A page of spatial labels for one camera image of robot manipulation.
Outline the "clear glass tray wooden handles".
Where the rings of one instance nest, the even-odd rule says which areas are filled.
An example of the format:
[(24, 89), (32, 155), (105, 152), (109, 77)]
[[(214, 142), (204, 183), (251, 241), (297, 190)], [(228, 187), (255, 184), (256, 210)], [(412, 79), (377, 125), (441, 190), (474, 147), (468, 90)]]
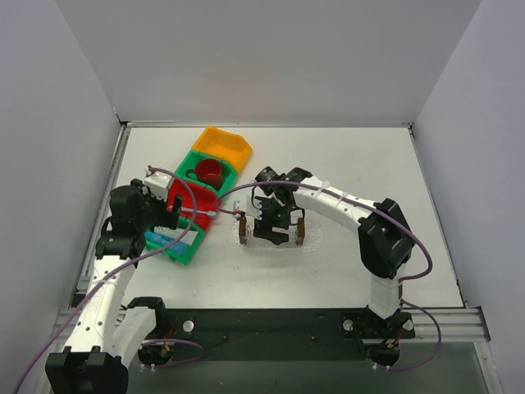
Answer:
[(323, 242), (323, 231), (321, 226), (309, 219), (304, 220), (304, 238), (301, 245), (298, 244), (299, 232), (297, 226), (291, 226), (287, 230), (273, 227), (277, 233), (287, 235), (288, 241), (282, 242), (279, 245), (274, 245), (268, 240), (257, 238), (254, 236), (254, 219), (247, 217), (245, 243), (240, 240), (239, 234), (240, 222), (235, 221), (231, 226), (233, 240), (237, 245), (253, 250), (298, 250), (299, 252), (313, 252), (318, 249)]

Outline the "white toothbrush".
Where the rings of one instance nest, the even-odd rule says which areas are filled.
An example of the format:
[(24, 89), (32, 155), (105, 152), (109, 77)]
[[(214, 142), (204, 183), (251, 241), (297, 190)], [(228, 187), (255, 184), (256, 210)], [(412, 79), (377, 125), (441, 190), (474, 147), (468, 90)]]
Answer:
[(198, 209), (191, 209), (191, 208), (183, 207), (183, 208), (180, 209), (180, 211), (181, 212), (185, 212), (185, 213), (194, 213), (194, 214), (206, 215), (209, 218), (216, 218), (217, 217), (217, 212), (213, 211), (213, 210), (204, 211), (204, 210), (198, 210)]

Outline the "red cup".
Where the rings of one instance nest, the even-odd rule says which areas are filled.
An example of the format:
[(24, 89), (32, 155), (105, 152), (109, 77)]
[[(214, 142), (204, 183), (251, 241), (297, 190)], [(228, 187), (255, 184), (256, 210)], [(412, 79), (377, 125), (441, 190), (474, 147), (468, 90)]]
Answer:
[(205, 158), (198, 162), (194, 168), (186, 171), (186, 176), (195, 176), (197, 181), (219, 189), (223, 182), (221, 163), (214, 158)]

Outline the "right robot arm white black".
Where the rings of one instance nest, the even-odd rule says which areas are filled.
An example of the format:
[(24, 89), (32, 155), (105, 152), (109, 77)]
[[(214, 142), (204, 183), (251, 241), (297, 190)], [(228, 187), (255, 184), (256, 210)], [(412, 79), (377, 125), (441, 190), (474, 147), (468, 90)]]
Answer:
[(329, 218), (358, 237), (361, 262), (372, 278), (368, 308), (383, 320), (399, 312), (399, 280), (414, 241), (387, 220), (409, 226), (394, 200), (378, 203), (346, 194), (300, 167), (278, 174), (267, 166), (255, 181), (263, 195), (252, 191), (248, 200), (253, 209), (254, 237), (280, 245), (289, 241), (289, 235), (280, 230), (303, 226), (307, 210)]

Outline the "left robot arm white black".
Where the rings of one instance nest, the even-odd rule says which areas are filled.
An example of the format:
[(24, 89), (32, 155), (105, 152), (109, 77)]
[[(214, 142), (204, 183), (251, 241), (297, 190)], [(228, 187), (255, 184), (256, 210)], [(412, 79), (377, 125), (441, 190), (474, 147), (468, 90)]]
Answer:
[(160, 337), (168, 317), (154, 306), (135, 306), (121, 323), (117, 316), (145, 234), (155, 227), (175, 229), (182, 199), (168, 199), (172, 176), (155, 172), (110, 193), (110, 215), (95, 246), (88, 291), (80, 316), (59, 352), (48, 355), (45, 372), (55, 393), (125, 393), (129, 365), (146, 337)]

